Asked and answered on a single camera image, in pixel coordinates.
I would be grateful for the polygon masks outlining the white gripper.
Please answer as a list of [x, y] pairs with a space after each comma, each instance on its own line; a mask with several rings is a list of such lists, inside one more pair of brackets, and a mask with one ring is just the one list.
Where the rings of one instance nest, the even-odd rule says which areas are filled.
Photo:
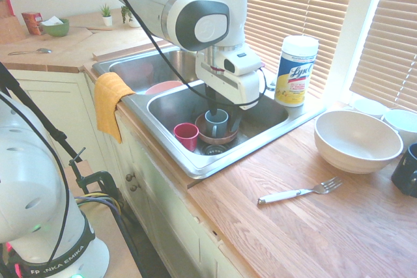
[[235, 104], [229, 112], [230, 132], [238, 130], [243, 110], [258, 102], [257, 71], [262, 65], [260, 57], [252, 51], [219, 51], [212, 60], [208, 60], [202, 51], [196, 55], [195, 73], [206, 84], [205, 94], [210, 114], [215, 116], [218, 112], [216, 92]]

